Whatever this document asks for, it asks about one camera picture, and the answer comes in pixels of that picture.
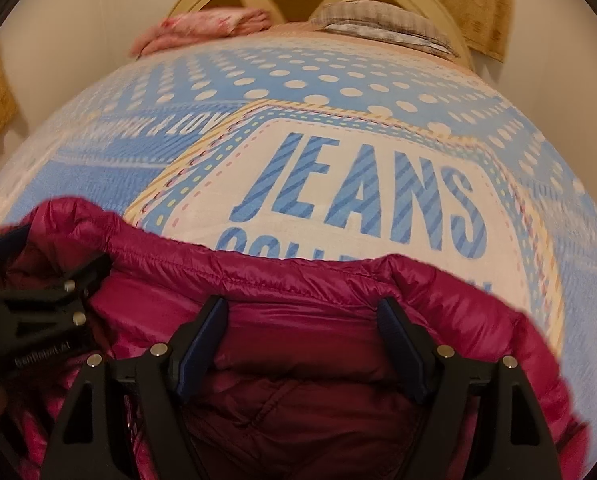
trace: blue bedspread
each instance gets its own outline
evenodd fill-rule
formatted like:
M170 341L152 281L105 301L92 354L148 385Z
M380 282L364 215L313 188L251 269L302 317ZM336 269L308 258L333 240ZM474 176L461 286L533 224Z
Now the blue bedspread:
M274 258L398 252L527 312L597 459L597 209L510 102L448 63L344 38L240 38L123 67L0 174L0 224L84 196Z

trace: black bracket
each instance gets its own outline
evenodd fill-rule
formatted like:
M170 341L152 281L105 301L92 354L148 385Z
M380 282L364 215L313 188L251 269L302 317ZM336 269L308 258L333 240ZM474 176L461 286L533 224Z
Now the black bracket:
M58 416L41 479L138 480L126 410L137 398L160 480L206 480L176 408L197 393L226 327L227 301L212 296L166 344L121 361L91 355Z
M29 229L0 236L0 262L22 249ZM49 288L0 289L0 382L93 348L85 300L98 290L111 266L107 254L98 254Z
M480 397L464 480L560 480L558 453L534 391L514 357L497 363L437 346L393 299L377 308L378 329L405 395L429 417L397 480L444 480L470 396Z

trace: striped pillow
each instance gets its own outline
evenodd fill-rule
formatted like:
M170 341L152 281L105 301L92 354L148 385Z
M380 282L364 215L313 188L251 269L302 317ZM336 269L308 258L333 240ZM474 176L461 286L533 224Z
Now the striped pillow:
M433 41L444 46L452 53L454 52L449 38L438 30L432 21L420 14L416 14L416 12L410 12L383 2L347 0L328 4L317 12L310 21L319 28L349 23L411 34Z

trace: pillow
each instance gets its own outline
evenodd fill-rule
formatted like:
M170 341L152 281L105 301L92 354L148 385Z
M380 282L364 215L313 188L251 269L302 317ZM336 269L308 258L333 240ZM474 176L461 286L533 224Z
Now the pillow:
M434 56L442 57L443 59L451 60L454 57L454 53L450 49L435 41L412 34L403 34L402 32L392 32L384 28L362 25L360 23L334 23L333 25L328 25L323 30L335 34L345 34L346 36L354 36L356 38L406 46L426 52L427 54L434 54Z
M434 23L420 14L403 10L400 7L375 2L357 0L328 4L311 19L320 28L337 23L360 23L424 38L452 50L449 38Z

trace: down jacket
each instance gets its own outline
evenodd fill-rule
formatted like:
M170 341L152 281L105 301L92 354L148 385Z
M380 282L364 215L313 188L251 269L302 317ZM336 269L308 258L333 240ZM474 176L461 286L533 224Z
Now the down jacket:
M527 374L565 480L582 475L588 429L572 414L559 366L530 320L435 267L392 254L359 262L271 260L166 240L84 200L43 203L24 221L28 243L8 269L13 286L37 286L109 253L110 276L91 298L96 337L118 359L167 341L211 294L230 304L229 326L200 394L184 418L213 479L390 479L421 408L399 392L376 328L376 305L393 296L439 344L494 362L514 355ZM35 386L56 417L76 368ZM38 477L46 436L22 396L12 406ZM448 478L467 458L473 413ZM141 437L134 449L155 479Z

